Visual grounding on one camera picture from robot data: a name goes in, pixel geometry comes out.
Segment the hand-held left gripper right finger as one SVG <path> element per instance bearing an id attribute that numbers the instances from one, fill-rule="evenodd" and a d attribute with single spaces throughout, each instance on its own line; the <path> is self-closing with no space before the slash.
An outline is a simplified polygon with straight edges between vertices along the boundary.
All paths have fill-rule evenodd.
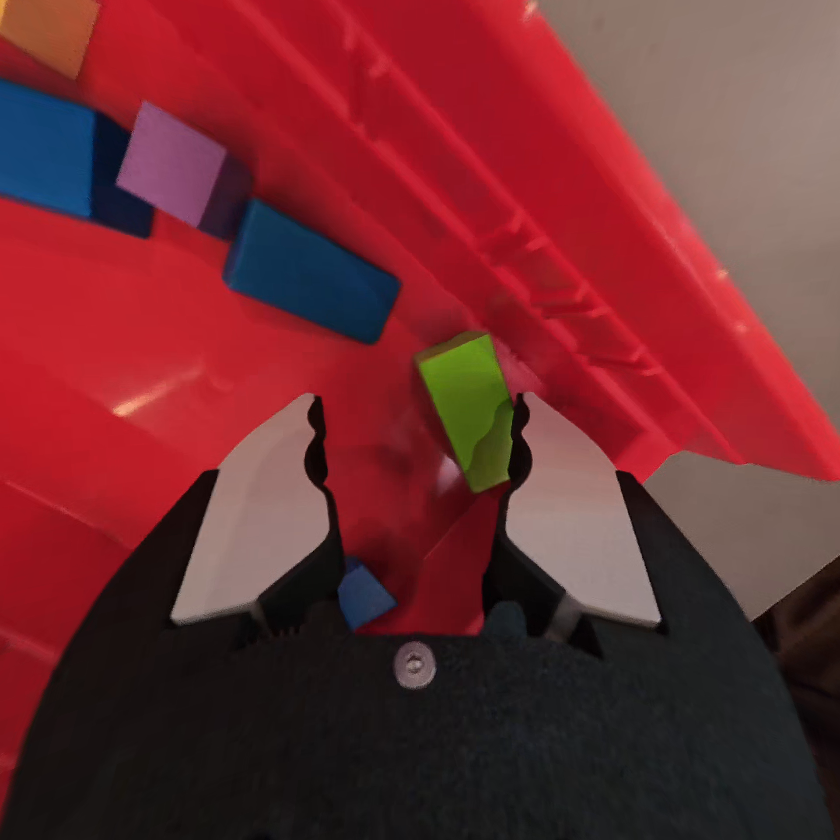
<path id="1" fill-rule="evenodd" d="M 662 616 L 613 462 L 532 392 L 517 398 L 511 441 L 485 618 L 510 602 L 527 634 L 574 634 L 586 617 L 657 628 Z"/>

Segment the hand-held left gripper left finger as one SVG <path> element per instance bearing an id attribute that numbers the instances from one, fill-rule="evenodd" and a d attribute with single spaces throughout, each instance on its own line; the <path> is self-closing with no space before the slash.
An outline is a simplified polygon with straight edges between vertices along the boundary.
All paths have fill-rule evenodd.
<path id="1" fill-rule="evenodd" d="M 322 399 L 303 394 L 228 454 L 171 609 L 173 624 L 249 614 L 282 633 L 337 598 L 344 553 L 327 487 L 326 437 Z"/>

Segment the green wooden block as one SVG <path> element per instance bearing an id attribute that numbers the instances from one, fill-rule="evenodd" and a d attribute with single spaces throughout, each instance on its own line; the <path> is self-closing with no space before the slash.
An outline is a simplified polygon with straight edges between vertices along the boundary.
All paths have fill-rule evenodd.
<path id="1" fill-rule="evenodd" d="M 514 405 L 485 332 L 462 332 L 415 356 L 469 489 L 480 494 L 509 479 Z"/>

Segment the long blue wooden block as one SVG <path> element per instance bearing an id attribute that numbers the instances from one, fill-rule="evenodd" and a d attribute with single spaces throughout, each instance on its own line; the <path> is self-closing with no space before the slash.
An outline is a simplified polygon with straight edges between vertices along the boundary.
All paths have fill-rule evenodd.
<path id="1" fill-rule="evenodd" d="M 393 274 L 256 198 L 223 280 L 231 291 L 368 345 L 382 336 L 402 288 Z"/>

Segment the purple wooden block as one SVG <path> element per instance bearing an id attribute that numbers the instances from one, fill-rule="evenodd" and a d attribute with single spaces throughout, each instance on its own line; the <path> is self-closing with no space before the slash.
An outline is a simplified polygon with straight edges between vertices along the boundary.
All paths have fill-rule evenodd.
<path id="1" fill-rule="evenodd" d="M 231 240 L 253 176 L 221 143 L 144 101 L 116 185 L 188 226 Z"/>

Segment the red plastic bin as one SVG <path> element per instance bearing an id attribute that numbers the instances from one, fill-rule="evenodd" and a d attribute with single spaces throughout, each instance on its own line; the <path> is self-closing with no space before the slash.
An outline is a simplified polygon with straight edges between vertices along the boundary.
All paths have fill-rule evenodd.
<path id="1" fill-rule="evenodd" d="M 392 273 L 364 345 L 232 292 L 228 244 L 2 198 L 2 799 L 58 659 L 205 469 L 305 392 L 346 553 L 398 608 L 477 630 L 501 491 L 474 497 L 415 353 L 488 332 L 617 468 L 681 451 L 838 479 L 838 432 L 546 21 L 524 2 L 102 2 L 78 83 L 2 79 L 131 128 L 150 101 L 257 197 Z"/>

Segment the grey desk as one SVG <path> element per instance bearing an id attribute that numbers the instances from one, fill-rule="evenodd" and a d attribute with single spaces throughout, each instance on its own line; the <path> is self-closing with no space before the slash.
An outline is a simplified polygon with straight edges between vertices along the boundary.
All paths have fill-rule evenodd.
<path id="1" fill-rule="evenodd" d="M 838 425 L 839 3 L 541 2 Z M 674 456 L 647 489 L 755 618 L 838 556 L 838 484 Z"/>

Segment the blue triangular wooden block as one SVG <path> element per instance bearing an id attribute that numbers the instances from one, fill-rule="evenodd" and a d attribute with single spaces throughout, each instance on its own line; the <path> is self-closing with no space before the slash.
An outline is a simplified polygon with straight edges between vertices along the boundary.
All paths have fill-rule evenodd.
<path id="1" fill-rule="evenodd" d="M 397 607 L 397 600 L 358 558 L 345 560 L 338 587 L 339 607 L 352 633 Z"/>

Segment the orange wooden block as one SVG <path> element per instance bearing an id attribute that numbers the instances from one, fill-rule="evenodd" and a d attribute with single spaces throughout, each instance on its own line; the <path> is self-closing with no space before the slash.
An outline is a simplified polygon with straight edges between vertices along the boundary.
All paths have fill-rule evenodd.
<path id="1" fill-rule="evenodd" d="M 2 1 L 1 37 L 42 66 L 76 81 L 100 8 L 96 1 Z"/>

